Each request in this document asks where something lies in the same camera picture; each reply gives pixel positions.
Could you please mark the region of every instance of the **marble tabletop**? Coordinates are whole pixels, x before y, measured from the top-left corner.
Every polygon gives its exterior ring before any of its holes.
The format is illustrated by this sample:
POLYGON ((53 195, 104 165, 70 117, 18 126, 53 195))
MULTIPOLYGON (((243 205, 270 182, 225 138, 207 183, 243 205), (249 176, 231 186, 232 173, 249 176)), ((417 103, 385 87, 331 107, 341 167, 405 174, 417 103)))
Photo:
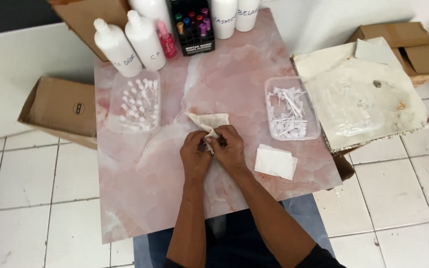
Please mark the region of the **marble tabletop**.
MULTIPOLYGON (((102 241, 109 243, 175 226, 184 175, 179 156, 186 135, 196 130, 186 111, 228 113, 245 141, 253 169, 260 143, 298 158, 292 181, 254 172, 277 200, 341 185, 322 139, 277 141, 267 123, 264 85, 271 77, 295 75, 270 9, 259 11, 254 29, 216 40, 216 50, 192 57, 179 53, 159 70, 161 125, 154 133, 115 133, 108 127, 116 70, 96 59, 94 67, 102 241)), ((205 180, 205 217, 247 208, 241 192, 213 161, 205 180)))

